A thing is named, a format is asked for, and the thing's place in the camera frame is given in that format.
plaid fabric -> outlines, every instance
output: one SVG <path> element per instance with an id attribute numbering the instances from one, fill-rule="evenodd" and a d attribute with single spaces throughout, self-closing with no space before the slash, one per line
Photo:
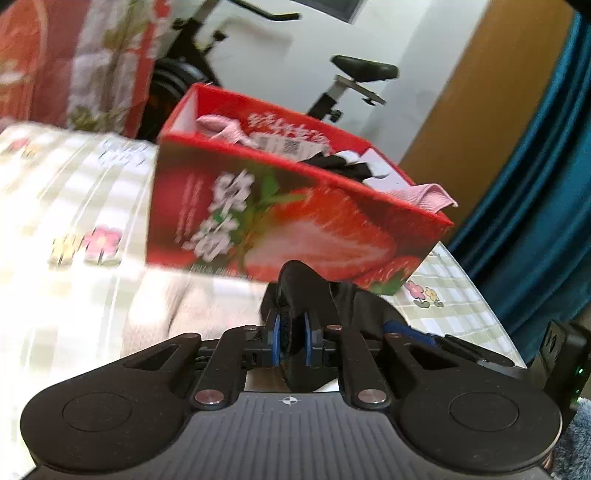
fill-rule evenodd
<path id="1" fill-rule="evenodd" d="M 2 479 L 33 467 L 18 428 L 27 401 L 119 356 L 144 270 L 154 156 L 151 144 L 36 124 L 0 135 Z M 56 238 L 96 225 L 122 232 L 117 267 L 84 262 L 83 249 L 71 265 L 48 262 Z"/>
<path id="2" fill-rule="evenodd" d="M 260 283 L 203 275 L 179 280 L 185 275 L 154 270 L 142 281 L 154 156 L 153 145 L 37 124 L 14 125 L 0 135 L 1 479 L 20 478 L 34 466 L 18 424 L 27 401 L 43 388 L 113 361 L 126 349 L 187 330 L 212 337 L 233 322 L 258 318 L 265 289 Z M 71 265 L 49 262 L 56 245 L 76 244 L 98 225 L 122 234 L 110 266 L 85 262 L 83 249 Z M 410 325 L 451 333 L 523 365 L 445 247 L 438 245 L 411 281 L 387 297 Z M 160 312 L 140 301 L 154 285 L 168 292 Z M 128 316 L 136 293 L 134 308 L 145 306 Z M 174 318 L 166 310 L 171 304 L 178 306 Z"/>

floral tablecloth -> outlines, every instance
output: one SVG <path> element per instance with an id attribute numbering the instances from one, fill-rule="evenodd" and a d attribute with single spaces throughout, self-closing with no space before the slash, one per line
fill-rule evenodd
<path id="1" fill-rule="evenodd" d="M 126 332 L 128 340 L 142 335 L 128 311 L 145 273 L 155 154 L 151 144 L 39 124 L 13 125 L 0 135 L 2 479 L 33 467 L 19 431 L 27 401 L 119 358 Z M 186 296 L 190 308 L 219 313 L 223 305 L 239 305 L 244 323 L 256 319 L 265 288 L 199 275 L 190 284 L 200 292 Z M 451 333 L 523 365 L 443 245 L 387 299 L 417 329 Z M 200 331 L 194 318 L 176 318 L 162 335 Z"/>

teal curtain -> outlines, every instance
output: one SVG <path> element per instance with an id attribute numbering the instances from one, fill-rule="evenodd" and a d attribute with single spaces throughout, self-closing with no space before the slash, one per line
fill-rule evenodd
<path id="1" fill-rule="evenodd" d="M 552 79 L 449 249 L 525 361 L 591 300 L 591 28 L 576 14 Z"/>

strawberry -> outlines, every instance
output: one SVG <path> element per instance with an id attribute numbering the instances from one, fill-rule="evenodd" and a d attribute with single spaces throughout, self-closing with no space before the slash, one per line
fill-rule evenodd
<path id="1" fill-rule="evenodd" d="M 244 258 L 248 275 L 276 281 L 282 265 L 300 260 L 330 281 L 357 277 L 395 254 L 392 238 L 341 189 L 316 186 L 291 193 L 304 200 L 274 205 L 273 221 Z"/>
<path id="2" fill-rule="evenodd" d="M 394 199 L 387 202 L 361 195 L 359 192 L 352 192 L 351 197 L 370 221 L 379 224 L 391 235 L 400 256 L 426 257 L 445 232 L 453 226 L 443 215 L 421 213 L 418 208 L 406 202 Z"/>
<path id="3" fill-rule="evenodd" d="M 369 289 L 373 283 L 386 283 L 396 274 L 406 280 L 418 268 L 422 261 L 422 259 L 413 255 L 396 257 L 392 261 L 353 279 L 353 283 L 361 288 Z"/>

bike handlebar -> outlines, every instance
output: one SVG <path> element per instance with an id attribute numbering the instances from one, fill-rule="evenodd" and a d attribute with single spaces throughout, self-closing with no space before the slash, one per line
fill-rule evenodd
<path id="1" fill-rule="evenodd" d="M 291 14 L 272 14 L 269 13 L 262 8 L 257 7 L 256 5 L 252 5 L 249 2 L 245 2 L 244 0 L 229 0 L 234 5 L 241 7 L 249 12 L 259 15 L 260 17 L 266 18 L 267 20 L 271 20 L 274 22 L 287 22 L 289 20 L 299 20 L 301 15 L 298 13 L 291 13 Z"/>

